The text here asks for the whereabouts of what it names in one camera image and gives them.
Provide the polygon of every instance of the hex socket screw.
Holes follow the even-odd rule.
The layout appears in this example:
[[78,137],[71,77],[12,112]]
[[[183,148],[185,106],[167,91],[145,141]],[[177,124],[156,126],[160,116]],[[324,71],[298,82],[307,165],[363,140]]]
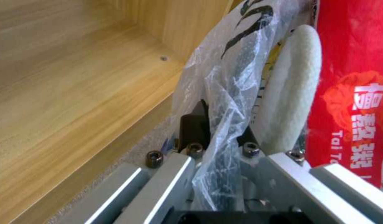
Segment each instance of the hex socket screw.
[[186,154],[193,159],[203,157],[203,146],[200,143],[193,142],[186,146]]
[[156,169],[163,164],[163,154],[160,151],[153,150],[146,154],[146,166]]
[[302,163],[305,160],[305,154],[300,150],[289,150],[286,155],[297,163]]
[[259,154],[260,148],[254,142],[246,142],[243,145],[243,156],[253,158]]

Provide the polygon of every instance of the silver metal frame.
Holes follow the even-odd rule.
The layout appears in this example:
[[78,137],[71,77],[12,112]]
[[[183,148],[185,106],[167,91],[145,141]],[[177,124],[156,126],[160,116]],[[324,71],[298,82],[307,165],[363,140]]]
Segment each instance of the silver metal frame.
[[372,223],[284,153],[261,159],[251,180],[279,211],[300,208],[315,223]]
[[60,223],[112,223],[148,180],[147,172],[124,163],[78,203]]
[[321,166],[310,173],[375,223],[383,223],[383,192],[339,164]]
[[185,203],[195,167],[192,158],[171,154],[114,223],[161,223],[172,207]]

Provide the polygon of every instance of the red bag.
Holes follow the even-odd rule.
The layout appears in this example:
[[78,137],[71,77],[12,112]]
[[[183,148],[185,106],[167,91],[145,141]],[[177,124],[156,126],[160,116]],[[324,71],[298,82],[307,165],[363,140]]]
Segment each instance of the red bag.
[[317,31],[323,66],[307,160],[339,163],[383,189],[383,1],[321,1]]

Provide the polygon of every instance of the plastic bag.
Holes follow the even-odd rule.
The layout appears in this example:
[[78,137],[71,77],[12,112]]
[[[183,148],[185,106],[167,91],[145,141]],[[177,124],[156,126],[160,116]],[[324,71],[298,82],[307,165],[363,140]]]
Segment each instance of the plastic bag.
[[236,138],[247,128],[261,73],[271,48],[307,0],[247,0],[206,36],[187,62],[173,94],[171,133],[180,118],[204,99],[211,141],[192,183],[193,208],[242,210],[242,181]]

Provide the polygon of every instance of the wooden shelf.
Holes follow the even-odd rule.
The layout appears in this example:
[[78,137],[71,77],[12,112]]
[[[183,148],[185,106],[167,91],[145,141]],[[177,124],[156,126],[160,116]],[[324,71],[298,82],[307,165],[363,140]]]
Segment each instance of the wooden shelf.
[[165,118],[239,2],[0,0],[0,223],[46,221]]
[[103,1],[0,12],[0,223],[168,97],[182,67]]

